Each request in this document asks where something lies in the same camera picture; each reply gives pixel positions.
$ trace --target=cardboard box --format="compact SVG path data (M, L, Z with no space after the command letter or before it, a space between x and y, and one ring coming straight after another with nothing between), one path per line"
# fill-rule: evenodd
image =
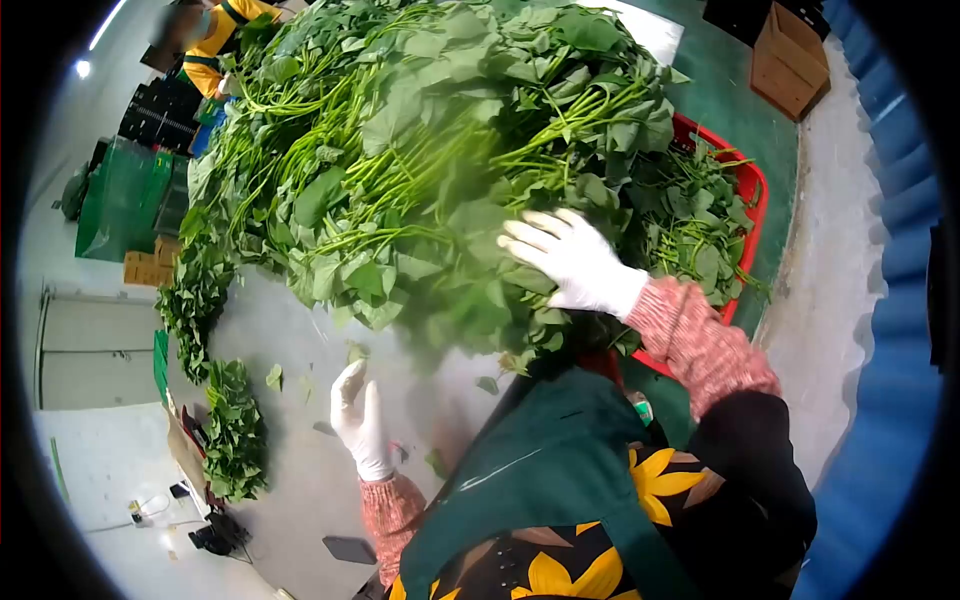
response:
M146 252L127 252L123 259L123 282L134 285L170 285L174 268L156 264L156 257Z
M793 121L800 121L830 89L820 37L776 2L754 45L750 89Z
M161 235L154 242L154 257L159 267L173 267L179 253L180 242L171 237Z

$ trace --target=white glove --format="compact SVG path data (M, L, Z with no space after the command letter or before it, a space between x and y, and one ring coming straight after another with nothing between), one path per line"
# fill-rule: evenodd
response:
M623 321L650 276L624 266L603 235L577 213L561 208L555 214L525 211L523 218L535 227L508 221L504 228L513 237L501 235L497 245L557 282L560 290L548 306L597 310Z
M367 361L360 359L344 369L333 382L333 388L330 389L330 426L353 455L360 479L382 481L394 474L394 461L383 426L376 382L367 384L363 417L353 404L363 387L366 374Z
M240 85L232 73L227 73L217 84L217 91L225 96L239 96Z

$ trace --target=blue curtain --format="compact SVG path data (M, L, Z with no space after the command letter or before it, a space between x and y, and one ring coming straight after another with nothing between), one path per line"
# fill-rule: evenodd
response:
M870 117L880 166L880 215L887 298L877 302L875 351L861 375L856 416L815 493L819 529L794 598L840 598L891 533L929 445L942 377L929 364L926 263L930 227L941 216L940 189L924 129L897 71L847 0L824 16L843 43Z

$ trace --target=pile of vegetables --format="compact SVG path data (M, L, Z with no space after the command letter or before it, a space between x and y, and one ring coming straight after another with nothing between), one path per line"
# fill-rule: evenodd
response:
M247 369L239 360L210 362L210 422L204 425L209 442L204 449L204 479L218 498L237 502L256 499L267 486L266 427L250 393Z
M167 330L177 333L180 365L194 385L207 377L206 343L210 329L223 312L227 288L235 267L207 236L185 246L170 287L161 287L155 308Z
M628 264L710 284L714 303L739 293L752 223L733 164L670 149L664 87L687 78L614 17L569 0L327 0L275 36L252 22L223 65L243 94L191 163L180 237L215 245L224 274L261 265L337 323L396 325L419 358L504 352L520 373L569 322L545 306L553 282L494 243L521 210L574 208ZM209 269L199 254L181 266ZM207 302L195 278L164 293L181 337L173 304Z

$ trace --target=pink knitted sleeve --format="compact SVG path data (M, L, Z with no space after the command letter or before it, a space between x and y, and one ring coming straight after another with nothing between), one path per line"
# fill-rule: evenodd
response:
M766 355L750 345L742 329L720 323L696 283L651 279L624 323L639 331L644 349L666 362L690 392L690 414L696 421L733 392L781 394Z
M399 473L384 482L361 479L360 497L363 524L380 562L380 583L389 588L400 571L400 553L417 533L414 521L426 501L414 482Z

